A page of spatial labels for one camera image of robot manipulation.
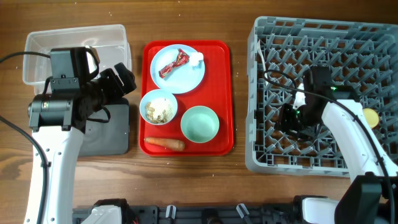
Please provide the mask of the light blue bowl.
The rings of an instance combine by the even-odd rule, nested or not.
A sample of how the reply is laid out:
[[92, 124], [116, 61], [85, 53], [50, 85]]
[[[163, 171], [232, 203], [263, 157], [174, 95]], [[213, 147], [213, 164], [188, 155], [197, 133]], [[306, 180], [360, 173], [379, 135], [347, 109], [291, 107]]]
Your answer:
[[141, 117], [144, 119], [144, 121], [146, 121], [146, 122], [149, 123], [149, 124], [153, 124], [153, 123], [151, 123], [151, 122], [146, 118], [146, 109], [145, 109], [145, 107], [146, 107], [146, 104], [147, 104], [148, 102], [150, 102], [150, 101], [152, 101], [152, 100], [154, 100], [154, 99], [156, 99], [156, 98], [167, 98], [167, 99], [169, 99], [169, 100], [172, 102], [172, 106], [173, 106], [173, 109], [174, 109], [174, 116], [173, 116], [173, 118], [174, 118], [175, 115], [177, 114], [178, 103], [177, 103], [176, 97], [174, 97], [173, 94], [171, 94], [171, 93], [169, 93], [169, 92], [167, 92], [167, 91], [165, 91], [165, 90], [161, 90], [161, 89], [152, 90], [152, 91], [146, 93], [146, 94], [142, 97], [141, 102], [140, 102], [140, 105], [139, 105], [139, 110], [140, 110]]

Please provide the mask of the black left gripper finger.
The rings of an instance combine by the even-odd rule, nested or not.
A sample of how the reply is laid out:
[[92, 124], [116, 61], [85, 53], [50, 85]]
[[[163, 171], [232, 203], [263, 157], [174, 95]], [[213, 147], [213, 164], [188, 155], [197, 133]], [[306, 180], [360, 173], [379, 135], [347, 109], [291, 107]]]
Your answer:
[[114, 73], [113, 69], [107, 68], [99, 73], [99, 79], [101, 82], [107, 83], [115, 83], [117, 79], [116, 74]]
[[123, 63], [116, 64], [114, 68], [116, 69], [119, 79], [121, 80], [123, 92], [130, 93], [134, 91], [137, 88], [134, 74], [128, 70]]

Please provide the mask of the mint green bowl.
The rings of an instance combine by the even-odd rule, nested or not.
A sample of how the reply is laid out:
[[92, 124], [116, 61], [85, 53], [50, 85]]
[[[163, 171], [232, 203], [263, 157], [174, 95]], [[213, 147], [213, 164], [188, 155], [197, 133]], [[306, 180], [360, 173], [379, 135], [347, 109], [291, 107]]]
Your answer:
[[211, 141], [217, 135], [220, 121], [211, 108], [194, 106], [184, 112], [180, 127], [189, 141], [201, 144]]

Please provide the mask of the rice and peanut leftovers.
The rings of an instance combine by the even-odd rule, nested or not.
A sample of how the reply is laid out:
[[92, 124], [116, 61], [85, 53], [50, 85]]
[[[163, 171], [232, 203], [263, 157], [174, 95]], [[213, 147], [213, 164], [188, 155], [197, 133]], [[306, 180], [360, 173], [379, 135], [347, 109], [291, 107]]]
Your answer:
[[174, 116], [172, 102], [167, 98], [156, 98], [146, 104], [146, 118], [153, 124], [164, 124]]

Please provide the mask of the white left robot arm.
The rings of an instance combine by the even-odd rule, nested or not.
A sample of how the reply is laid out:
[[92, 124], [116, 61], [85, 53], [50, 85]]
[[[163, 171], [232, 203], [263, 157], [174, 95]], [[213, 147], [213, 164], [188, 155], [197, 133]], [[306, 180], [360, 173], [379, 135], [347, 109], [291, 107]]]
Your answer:
[[51, 92], [29, 105], [34, 160], [26, 223], [71, 223], [78, 156], [124, 154], [129, 146], [129, 105], [136, 89], [123, 63], [87, 73], [58, 73], [47, 80]]

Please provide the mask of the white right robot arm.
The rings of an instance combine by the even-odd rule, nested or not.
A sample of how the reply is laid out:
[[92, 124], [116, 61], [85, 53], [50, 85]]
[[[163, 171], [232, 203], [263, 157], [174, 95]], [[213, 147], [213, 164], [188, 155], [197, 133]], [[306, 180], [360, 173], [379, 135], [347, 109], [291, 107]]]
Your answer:
[[307, 223], [397, 223], [397, 164], [386, 154], [354, 100], [330, 100], [321, 119], [332, 133], [351, 185], [340, 201], [302, 197]]

